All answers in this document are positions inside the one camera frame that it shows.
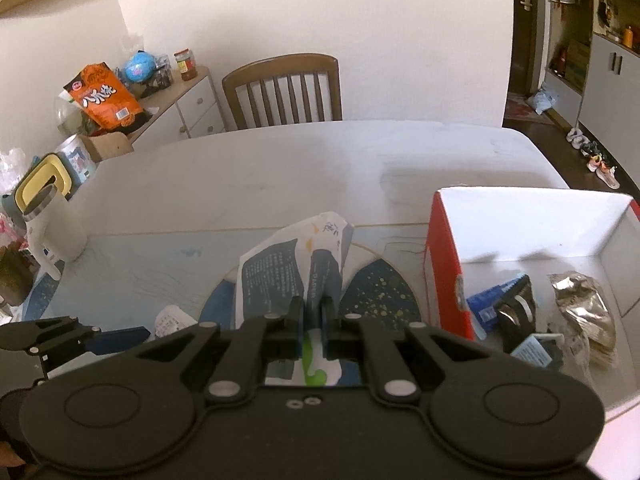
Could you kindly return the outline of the person's left hand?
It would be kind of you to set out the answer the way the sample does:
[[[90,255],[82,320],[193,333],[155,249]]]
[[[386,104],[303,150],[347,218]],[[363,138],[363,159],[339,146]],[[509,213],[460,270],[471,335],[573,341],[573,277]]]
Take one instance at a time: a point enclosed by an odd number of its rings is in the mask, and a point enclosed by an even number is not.
[[[11,448],[8,442],[0,442],[0,466],[14,468],[23,466],[25,461]]]

